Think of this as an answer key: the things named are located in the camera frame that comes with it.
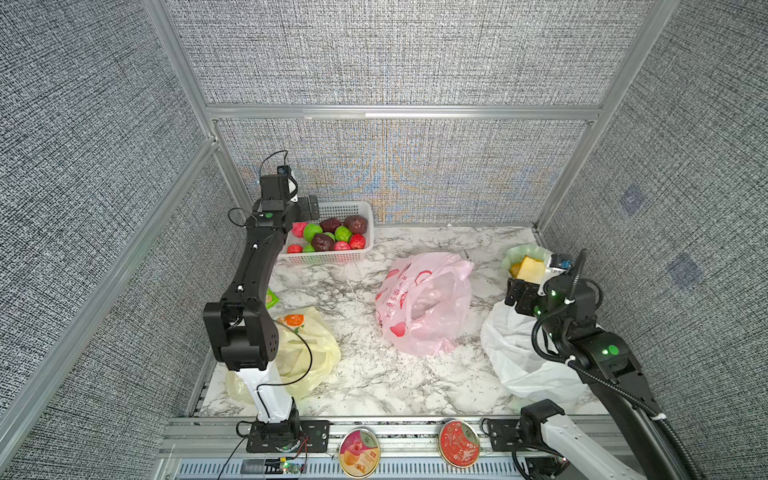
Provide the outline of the dark purple fruit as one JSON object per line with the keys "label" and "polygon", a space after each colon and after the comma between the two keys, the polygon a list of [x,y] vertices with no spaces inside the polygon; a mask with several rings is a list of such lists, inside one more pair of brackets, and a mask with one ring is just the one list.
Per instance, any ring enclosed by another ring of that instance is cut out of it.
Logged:
{"label": "dark purple fruit", "polygon": [[335,243],[335,238],[327,232],[315,234],[311,241],[313,249],[317,252],[333,251]]}
{"label": "dark purple fruit", "polygon": [[368,231],[368,220],[362,215],[350,215],[344,219],[343,226],[353,234],[364,235]]}
{"label": "dark purple fruit", "polygon": [[335,217],[326,219],[319,224],[324,233],[335,233],[342,225],[343,222]]}

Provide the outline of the white plastic bag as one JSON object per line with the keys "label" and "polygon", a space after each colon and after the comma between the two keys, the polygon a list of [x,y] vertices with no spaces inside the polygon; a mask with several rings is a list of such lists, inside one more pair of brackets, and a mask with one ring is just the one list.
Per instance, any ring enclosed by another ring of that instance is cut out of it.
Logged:
{"label": "white plastic bag", "polygon": [[535,352],[531,342],[534,324],[534,318],[502,301],[484,321],[481,345],[500,383],[513,396],[531,402],[577,402],[586,394],[586,385],[567,366],[544,360]]}

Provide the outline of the pink plastic bag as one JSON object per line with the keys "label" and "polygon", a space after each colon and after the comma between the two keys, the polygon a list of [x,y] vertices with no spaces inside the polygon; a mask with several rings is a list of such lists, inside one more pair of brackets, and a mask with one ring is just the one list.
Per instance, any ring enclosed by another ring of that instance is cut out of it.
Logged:
{"label": "pink plastic bag", "polygon": [[375,297],[383,338],[418,357],[454,351],[469,314],[473,270],[472,262],[448,252],[395,260]]}

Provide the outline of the yellow plastic bag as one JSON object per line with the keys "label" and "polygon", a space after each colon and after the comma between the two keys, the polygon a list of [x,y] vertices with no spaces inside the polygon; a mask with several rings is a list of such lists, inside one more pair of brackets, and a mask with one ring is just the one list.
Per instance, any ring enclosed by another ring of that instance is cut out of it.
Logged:
{"label": "yellow plastic bag", "polygon": [[325,382],[341,359],[339,345],[314,307],[301,308],[275,316],[280,345],[274,364],[287,392],[296,400],[309,396]]}

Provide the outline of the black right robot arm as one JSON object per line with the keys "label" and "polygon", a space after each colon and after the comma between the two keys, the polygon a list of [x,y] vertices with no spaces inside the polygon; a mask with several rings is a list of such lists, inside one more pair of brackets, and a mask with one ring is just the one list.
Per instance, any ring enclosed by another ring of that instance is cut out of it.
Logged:
{"label": "black right robot arm", "polygon": [[597,324],[604,293],[576,270],[541,284],[511,278],[505,304],[534,319],[535,354],[574,371],[606,407],[649,479],[701,479],[627,343]]}

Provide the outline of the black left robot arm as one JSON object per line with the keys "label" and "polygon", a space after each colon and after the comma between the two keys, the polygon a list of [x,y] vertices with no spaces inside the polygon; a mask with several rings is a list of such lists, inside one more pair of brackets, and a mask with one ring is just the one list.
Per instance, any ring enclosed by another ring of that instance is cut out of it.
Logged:
{"label": "black left robot arm", "polygon": [[246,244],[232,283],[217,302],[203,310],[203,321],[216,361],[245,384],[258,408],[250,436],[267,441],[299,441],[295,400],[275,364],[279,323],[267,307],[268,284],[293,224],[319,217],[317,200],[298,195],[287,165],[260,178],[261,197],[242,227]]}

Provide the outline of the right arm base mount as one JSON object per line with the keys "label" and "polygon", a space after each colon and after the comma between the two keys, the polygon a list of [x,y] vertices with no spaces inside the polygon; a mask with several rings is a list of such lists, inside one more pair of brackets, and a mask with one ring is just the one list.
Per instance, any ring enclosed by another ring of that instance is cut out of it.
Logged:
{"label": "right arm base mount", "polygon": [[521,409],[516,418],[480,420],[480,429],[494,452],[507,452],[523,479],[557,479],[572,463],[545,439],[545,427],[559,426],[568,416],[546,399]]}

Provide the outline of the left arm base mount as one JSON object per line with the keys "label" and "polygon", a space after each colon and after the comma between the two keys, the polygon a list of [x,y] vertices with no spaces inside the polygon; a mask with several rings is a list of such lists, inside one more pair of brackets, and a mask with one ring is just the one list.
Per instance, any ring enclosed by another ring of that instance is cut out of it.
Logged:
{"label": "left arm base mount", "polygon": [[296,415],[278,423],[255,421],[246,439],[246,451],[271,455],[326,453],[331,425],[328,420],[306,420]]}

